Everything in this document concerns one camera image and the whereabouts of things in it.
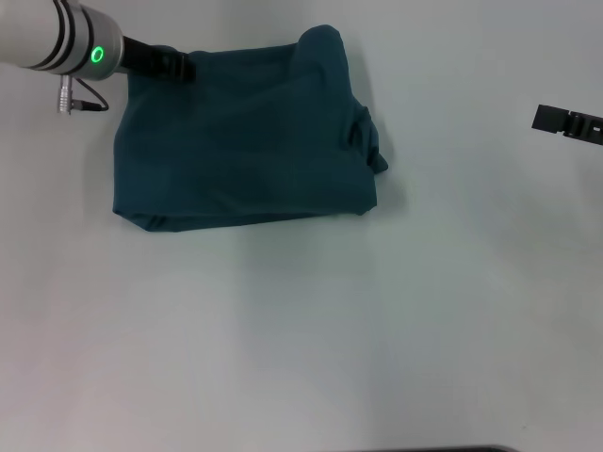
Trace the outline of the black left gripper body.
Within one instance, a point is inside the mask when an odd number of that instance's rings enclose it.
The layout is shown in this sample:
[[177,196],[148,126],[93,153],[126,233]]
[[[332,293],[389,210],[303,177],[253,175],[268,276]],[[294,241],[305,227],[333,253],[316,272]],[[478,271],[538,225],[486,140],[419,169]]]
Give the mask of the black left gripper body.
[[168,47],[124,37],[119,70],[152,78],[181,78],[182,56]]

